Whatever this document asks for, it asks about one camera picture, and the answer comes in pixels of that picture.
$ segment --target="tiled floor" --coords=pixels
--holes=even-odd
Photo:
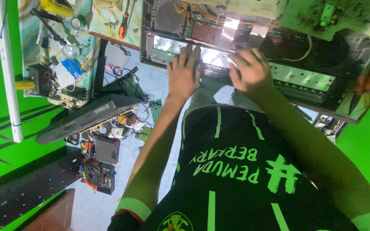
[[[125,66],[127,69],[132,69],[135,66],[139,68],[136,75],[139,77],[139,84],[144,92],[154,95],[154,99],[161,99],[164,104],[168,96],[168,75],[166,70],[156,69],[153,66],[142,64],[139,61],[139,52],[129,48],[125,48],[131,52],[131,57]],[[114,77],[105,75],[105,78],[111,82]],[[214,98],[218,103],[227,104],[231,97],[234,87],[223,87]],[[190,99],[186,102],[182,109],[179,121],[182,121],[184,110],[188,108]],[[316,113],[303,108],[312,118],[316,117]],[[146,118],[146,113],[140,113],[137,116]],[[149,116],[147,121],[153,124],[152,116]],[[139,147],[143,142],[134,137],[125,139],[121,142],[119,150],[119,162],[115,166],[115,191],[112,195],[97,192],[86,184],[79,181],[74,182],[67,188],[75,188],[74,207],[72,211],[71,228],[76,231],[91,231],[91,230],[106,230],[110,218],[118,206],[118,198],[124,192],[128,182],[129,175],[134,166],[136,157],[139,154]],[[168,193],[171,188],[172,179],[176,169],[176,163],[181,145],[181,123],[178,123],[175,133],[175,139],[172,145],[171,154],[168,159],[167,167],[162,176],[161,186],[159,190],[159,201]]]

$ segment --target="yellow capacitor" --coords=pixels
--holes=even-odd
[[[59,14],[65,17],[72,17],[74,15],[74,10],[65,5],[55,3],[51,0],[41,0],[41,8],[45,11]]]
[[[15,88],[17,90],[27,90],[35,88],[33,81],[15,81]]]

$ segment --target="finger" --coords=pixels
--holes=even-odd
[[[269,66],[269,64],[268,64],[268,59],[265,57],[264,53],[262,53],[262,52],[261,52],[261,58],[262,58],[262,60],[263,60],[264,64],[266,64],[266,65],[268,65],[268,66]]]
[[[175,55],[172,59],[172,70],[178,66],[178,55]]]
[[[244,50],[240,50],[239,51],[239,54],[246,60],[249,62],[249,64],[256,64],[258,63],[258,58],[256,57],[256,55],[250,50],[250,49],[244,49]]]
[[[248,66],[248,62],[246,60],[244,60],[243,58],[239,57],[239,56],[236,56],[236,55],[233,55],[233,54],[229,54],[228,55],[228,58],[230,60],[232,60],[235,65],[237,65],[239,68],[243,67],[243,66]]]
[[[260,64],[264,64],[264,60],[262,59],[261,52],[258,50],[258,48],[251,49],[251,52],[255,55],[255,57],[257,58],[257,61]]]
[[[237,85],[241,81],[238,75],[238,71],[236,70],[235,65],[232,63],[229,63],[229,76],[231,77],[231,80],[234,86]]]
[[[187,58],[187,55],[188,55],[188,52],[189,52],[190,48],[192,48],[192,46],[188,44],[186,46],[186,48],[183,49],[181,54],[179,55],[179,61],[178,61],[178,66],[179,67],[184,67],[185,66],[186,58]]]
[[[200,69],[201,69],[201,65],[199,64],[197,66],[197,72],[196,72],[196,75],[195,75],[195,83],[197,84],[197,86],[199,85],[199,83],[200,83],[199,79],[201,78],[201,71],[200,71]]]
[[[167,71],[168,71],[168,75],[171,75],[171,73],[172,73],[172,66],[171,66],[171,64],[168,64],[167,65]]]
[[[194,68],[195,62],[200,56],[200,53],[201,53],[201,49],[199,47],[196,47],[194,51],[192,52],[191,57],[189,57],[188,59],[188,63],[186,65],[188,69],[192,70]]]

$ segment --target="screwdriver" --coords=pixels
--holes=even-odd
[[[121,27],[119,28],[118,37],[121,40],[125,39],[125,36],[127,35],[127,29],[128,29],[127,20],[129,17],[129,14],[128,14],[129,6],[130,6],[130,0],[127,1],[127,7],[125,9],[125,14],[122,15],[122,23],[121,23]]]
[[[132,18],[132,11],[134,10],[135,3],[136,3],[136,0],[134,0],[134,3],[132,3],[131,14],[129,15],[127,29],[130,26],[130,21],[131,21],[131,18]]]
[[[370,93],[370,71],[368,76],[364,79],[363,76],[359,76],[354,88],[352,89],[354,92],[354,96],[352,97],[350,106],[349,106],[349,113],[348,116],[351,115],[353,110],[356,108],[357,104],[361,100],[361,97],[365,93]]]

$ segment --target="hashtag symbol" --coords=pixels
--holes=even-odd
[[[281,178],[286,178],[285,191],[289,194],[295,193],[295,181],[298,179],[295,174],[301,174],[293,165],[285,164],[285,158],[279,154],[276,161],[266,161],[272,169],[265,168],[271,175],[268,183],[268,189],[276,193],[278,191],[279,182]]]

